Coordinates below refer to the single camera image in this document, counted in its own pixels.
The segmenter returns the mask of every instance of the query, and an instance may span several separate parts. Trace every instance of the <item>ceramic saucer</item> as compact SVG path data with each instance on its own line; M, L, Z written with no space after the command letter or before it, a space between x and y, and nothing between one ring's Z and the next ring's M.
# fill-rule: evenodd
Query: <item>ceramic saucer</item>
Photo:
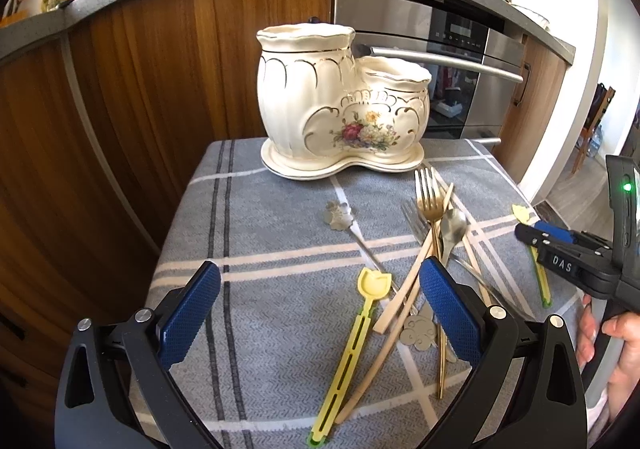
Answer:
M260 148L260 157L265 167L273 174L288 178L289 180L319 180L321 178L327 178L331 175L339 173L343 169L347 169L352 165L361 165L373 171L379 171L382 173L402 173L405 171L412 171L424 159L424 150L419 142L411 146L411 155L405 162L397 164L379 164L364 158L343 158L338 160L335 164L325 167L324 169L318 169L315 171L300 171L299 169L292 169L279 164L276 160L279 153L276 151L273 142L267 139Z

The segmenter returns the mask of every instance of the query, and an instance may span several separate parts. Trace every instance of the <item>floral decoration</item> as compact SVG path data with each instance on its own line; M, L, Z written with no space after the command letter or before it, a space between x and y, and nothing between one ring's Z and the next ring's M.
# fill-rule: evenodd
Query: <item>floral decoration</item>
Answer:
M342 129L331 131L334 136L334 147L340 144L386 151L390 146L396 145L400 136L396 134L391 124L378 124L379 117L378 112L367 111L364 118L360 118L354 112L353 122L342 119Z

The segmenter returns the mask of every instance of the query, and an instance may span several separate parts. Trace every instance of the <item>tablecloth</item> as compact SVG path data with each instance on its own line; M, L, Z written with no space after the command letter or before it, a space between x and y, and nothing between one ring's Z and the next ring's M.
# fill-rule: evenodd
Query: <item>tablecloth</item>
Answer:
M364 258L347 233L322 221L326 203L350 204L354 231L398 285L418 252L399 207L402 199L415 198L412 173L352 167L323 180L287 180L261 164L263 141L209 146L175 214L147 299L155 307L170 289L185 285L204 259L220 267L220 295L184 362L170 371L225 449L306 447L363 302L356 278ZM513 234L511 204L529 206L513 181L477 143L422 143L428 162L454 184L452 201L470 222L482 275L539 320L550 313L564 316L573 336L580 295L550 273L553 306L542 308L530 254ZM466 258L462 245L454 251ZM456 263L449 272L477 289ZM369 335L351 388L384 339ZM333 429L329 447L414 449L470 371L463 361L447 364L445 396L437 400L437 360L434 348L419 352L398 343L354 416ZM497 428L519 368L514 361L480 437ZM153 434L135 385L131 397Z

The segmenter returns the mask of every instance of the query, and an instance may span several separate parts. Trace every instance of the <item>screw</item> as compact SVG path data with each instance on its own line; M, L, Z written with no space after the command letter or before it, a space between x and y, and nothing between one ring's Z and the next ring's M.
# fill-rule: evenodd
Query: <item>screw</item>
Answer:
M136 312L136 321L144 323L151 318L151 310L149 308L142 308Z
M559 315L552 315L551 317L549 317L549 322L556 328L562 328L562 326L564 325L564 321Z
M507 317L507 312L500 306L492 306L491 308L489 308L489 313L494 319L504 319L505 317Z
M91 326L91 319L89 318L82 319L78 323L78 330L80 330L81 332L84 332L85 330L89 329L89 326Z

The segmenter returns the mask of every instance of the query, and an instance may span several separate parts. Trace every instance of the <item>ceramic jar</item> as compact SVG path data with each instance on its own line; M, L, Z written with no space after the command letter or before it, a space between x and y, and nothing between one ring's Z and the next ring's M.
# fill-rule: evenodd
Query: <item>ceramic jar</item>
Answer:
M431 74L400 59L355 60L353 37L353 28L326 23L257 33L258 104L278 164L315 171L347 157L384 165L415 155Z

